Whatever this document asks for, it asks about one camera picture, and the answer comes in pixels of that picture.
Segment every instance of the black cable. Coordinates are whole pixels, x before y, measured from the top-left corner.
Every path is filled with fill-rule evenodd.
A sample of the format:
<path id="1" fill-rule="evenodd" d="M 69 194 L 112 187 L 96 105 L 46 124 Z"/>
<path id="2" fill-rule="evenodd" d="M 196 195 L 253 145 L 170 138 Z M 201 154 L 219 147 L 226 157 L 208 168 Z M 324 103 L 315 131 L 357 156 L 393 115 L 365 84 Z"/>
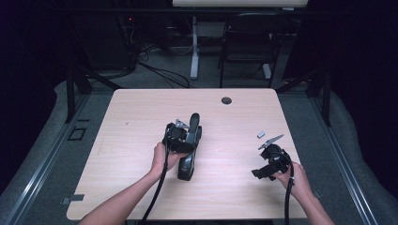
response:
<path id="1" fill-rule="evenodd" d="M 146 209 L 143 219 L 141 220 L 140 224 L 144 225 L 146 223 L 146 219 L 149 216 L 150 211 L 152 210 L 153 205 L 155 205 L 155 201 L 158 199 L 159 193 L 161 192 L 161 186 L 163 185 L 164 178 L 166 177 L 167 167 L 168 167 L 168 157 L 169 157 L 169 150 L 167 146 L 167 142 L 165 144 L 165 160 L 163 164 L 163 171 L 161 172 L 161 179 L 159 180 L 158 187 L 156 188 L 155 195 L 153 196 L 152 202 L 150 203 L 149 207 Z"/>
<path id="2" fill-rule="evenodd" d="M 126 77 L 127 75 L 131 74 L 134 71 L 132 67 L 129 67 L 127 69 L 123 69 L 122 71 L 112 74 L 112 75 L 104 75 L 100 74 L 100 72 L 97 72 L 101 77 L 106 78 L 108 80 L 116 79 L 116 78 L 121 78 L 121 77 Z"/>
<path id="3" fill-rule="evenodd" d="M 292 159 L 290 159 L 290 157 L 288 157 L 285 154 L 280 154 L 280 156 L 287 158 L 290 166 L 290 179 L 289 182 L 287 183 L 286 194 L 284 196 L 284 224 L 289 225 L 289 201 L 290 201 L 290 193 L 292 192 L 292 187 L 295 185 L 293 183 L 295 180 L 295 169 L 293 168 L 293 162 Z"/>
<path id="4" fill-rule="evenodd" d="M 143 46 L 141 48 L 141 52 L 139 53 L 139 58 L 143 60 L 144 62 L 147 62 L 149 60 L 149 53 L 154 50 L 154 45 L 153 44 L 146 44 L 146 46 Z"/>
<path id="5" fill-rule="evenodd" d="M 190 82 L 188 81 L 188 79 L 185 78 L 185 77 L 184 77 L 183 75 L 181 75 L 181 74 L 178 74 L 178 73 L 175 73 L 175 72 L 173 72 L 173 71 L 166 70 L 166 69 L 155 68 L 155 67 L 152 67 L 152 66 L 150 66 L 150 65 L 144 64 L 144 63 L 142 63 L 142 62 L 138 62 L 138 65 L 141 65 L 142 67 L 147 68 L 147 69 L 149 69 L 150 71 L 152 71 L 152 72 L 154 72 L 154 73 L 160 75 L 160 76 L 161 76 L 164 80 L 166 80 L 168 83 L 169 83 L 169 82 L 172 82 L 172 83 L 175 83 L 175 84 L 177 84 L 177 85 L 179 85 L 179 86 L 182 86 L 182 87 L 185 87 L 185 88 L 193 87 L 193 86 L 191 86 L 191 84 L 190 84 Z M 179 77 L 179 78 L 181 78 L 182 80 L 184 80 L 184 82 L 179 81 L 179 80 L 173 78 L 170 74 L 167 74 L 167 73 L 170 73 L 171 75 L 176 75 L 177 77 Z"/>

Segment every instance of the wooden table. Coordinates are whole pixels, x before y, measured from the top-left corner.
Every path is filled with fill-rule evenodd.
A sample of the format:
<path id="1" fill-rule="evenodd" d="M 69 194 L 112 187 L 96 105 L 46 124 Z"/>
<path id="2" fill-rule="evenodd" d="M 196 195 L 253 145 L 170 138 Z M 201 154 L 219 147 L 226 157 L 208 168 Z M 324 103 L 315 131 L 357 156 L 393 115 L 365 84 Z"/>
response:
<path id="1" fill-rule="evenodd" d="M 225 105 L 222 98 L 232 103 Z M 153 147 L 166 125 L 189 123 L 200 114 L 203 127 L 191 181 L 167 173 L 148 219 L 283 218 L 285 189 L 279 181 L 257 179 L 252 170 L 268 163 L 257 148 L 284 134 L 276 143 L 299 162 L 281 104 L 272 89 L 141 89 L 117 90 L 99 129 L 68 218 L 79 220 L 97 205 L 141 178 L 150 168 Z M 257 138 L 260 131 L 266 136 Z M 141 219 L 154 196 L 150 189 L 129 219 Z M 290 217 L 305 218 L 291 197 Z"/>

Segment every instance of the white table leg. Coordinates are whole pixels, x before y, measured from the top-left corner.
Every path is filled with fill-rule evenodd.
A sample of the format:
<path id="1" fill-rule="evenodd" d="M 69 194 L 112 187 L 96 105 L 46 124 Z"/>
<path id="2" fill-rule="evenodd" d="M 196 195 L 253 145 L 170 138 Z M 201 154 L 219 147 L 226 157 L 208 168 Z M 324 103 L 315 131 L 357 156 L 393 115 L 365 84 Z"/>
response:
<path id="1" fill-rule="evenodd" d="M 192 20 L 192 64 L 191 64 L 191 79 L 198 79 L 198 67 L 199 67 L 199 50 L 198 50 L 198 36 L 197 36 L 197 21 L 196 17 Z"/>
<path id="2" fill-rule="evenodd" d="M 263 65 L 263 73 L 265 79 L 269 79 L 271 77 L 271 70 L 269 69 L 269 64 Z"/>

